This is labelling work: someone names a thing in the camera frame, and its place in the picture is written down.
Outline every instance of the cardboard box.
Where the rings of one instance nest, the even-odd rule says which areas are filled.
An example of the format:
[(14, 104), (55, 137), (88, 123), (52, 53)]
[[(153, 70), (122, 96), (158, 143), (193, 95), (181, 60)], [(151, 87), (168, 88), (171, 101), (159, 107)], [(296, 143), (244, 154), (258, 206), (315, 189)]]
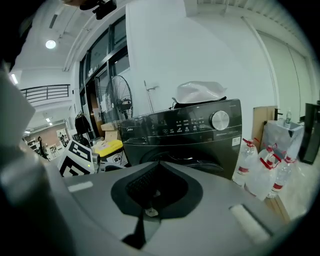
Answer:
[(117, 128), (118, 127), (117, 127), (117, 123), (116, 122), (114, 124), (112, 122), (108, 122), (108, 123), (105, 123), (105, 124), (101, 125), (101, 130), (102, 131), (114, 131)]
[(275, 119), (275, 109), (277, 106), (259, 106), (253, 108), (253, 127), (252, 127), (252, 138), (257, 138), (260, 143), (256, 140), (253, 141), (258, 152), (260, 151), (260, 145), (262, 141), (262, 135), (264, 133), (265, 121)]
[(119, 132), (117, 130), (106, 130), (105, 131), (104, 140), (106, 142), (111, 142), (111, 141), (114, 141), (114, 140), (121, 141), (120, 134), (119, 134)]
[(102, 131), (105, 131), (104, 140), (106, 142), (111, 142), (114, 140), (121, 141), (120, 133), (116, 128), (117, 128), (117, 123), (113, 124), (112, 122), (108, 122), (101, 125)]

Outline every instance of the wooden board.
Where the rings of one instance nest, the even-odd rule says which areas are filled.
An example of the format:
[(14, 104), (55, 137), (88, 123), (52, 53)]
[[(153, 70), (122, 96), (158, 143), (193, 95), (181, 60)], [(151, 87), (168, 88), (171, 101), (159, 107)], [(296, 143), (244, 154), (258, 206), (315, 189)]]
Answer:
[[(275, 109), (277, 106), (259, 106), (253, 108), (253, 127), (252, 138), (257, 138), (260, 143), (264, 132), (264, 122), (273, 120), (275, 117)], [(258, 152), (260, 151), (260, 143), (253, 141)]]
[(275, 198), (266, 198), (264, 202), (271, 210), (279, 215), (281, 219), (283, 219), (284, 223), (287, 224), (290, 222), (290, 217), (278, 195)]

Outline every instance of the water bottle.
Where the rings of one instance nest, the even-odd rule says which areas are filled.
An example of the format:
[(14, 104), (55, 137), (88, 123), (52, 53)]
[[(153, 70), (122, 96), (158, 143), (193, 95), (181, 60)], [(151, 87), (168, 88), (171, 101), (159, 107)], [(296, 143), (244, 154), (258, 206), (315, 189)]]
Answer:
[(286, 118), (285, 118), (285, 121), (284, 121), (284, 127), (285, 128), (290, 129), (290, 121), (291, 121), (291, 110), (289, 109), (286, 112)]
[(289, 157), (288, 155), (284, 158), (283, 162), (278, 167), (278, 172), (277, 172), (275, 182), (273, 184), (271, 191), (267, 195), (268, 198), (276, 197), (279, 191), (286, 184), (287, 180), (290, 177), (293, 163), (294, 163), (294, 160), (292, 160), (291, 157)]
[(273, 154), (266, 161), (260, 158), (258, 164), (252, 168), (245, 181), (244, 189), (261, 201), (267, 197), (277, 177), (276, 168), (278, 163), (274, 165), (273, 157), (278, 159), (278, 163), (281, 162), (281, 159), (276, 154)]
[(258, 160), (258, 151), (254, 145), (254, 141), (252, 139), (246, 140), (244, 138), (243, 141), (246, 142), (246, 144), (240, 148), (238, 161), (232, 176), (232, 180), (239, 186), (245, 185), (246, 176)]
[(266, 148), (260, 151), (258, 154), (258, 159), (262, 158), (265, 162), (268, 159), (273, 159), (272, 155), (274, 154), (274, 149), (271, 145), (268, 145)]

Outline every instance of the control panel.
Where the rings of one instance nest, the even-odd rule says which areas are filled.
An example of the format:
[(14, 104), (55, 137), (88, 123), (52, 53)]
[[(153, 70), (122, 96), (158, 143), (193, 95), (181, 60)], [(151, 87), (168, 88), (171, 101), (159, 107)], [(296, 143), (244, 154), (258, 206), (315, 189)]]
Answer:
[(194, 142), (199, 133), (209, 140), (230, 137), (235, 127), (241, 134), (241, 125), (240, 100), (232, 99), (143, 115), (122, 121), (119, 127), (123, 143), (153, 144), (159, 139)]

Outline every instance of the washing machine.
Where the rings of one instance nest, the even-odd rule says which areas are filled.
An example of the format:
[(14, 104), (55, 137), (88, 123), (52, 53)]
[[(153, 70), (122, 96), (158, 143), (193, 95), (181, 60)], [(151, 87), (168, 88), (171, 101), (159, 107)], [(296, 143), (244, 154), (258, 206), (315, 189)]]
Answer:
[(231, 180), (242, 138), (239, 99), (194, 104), (122, 121), (132, 166), (165, 161)]

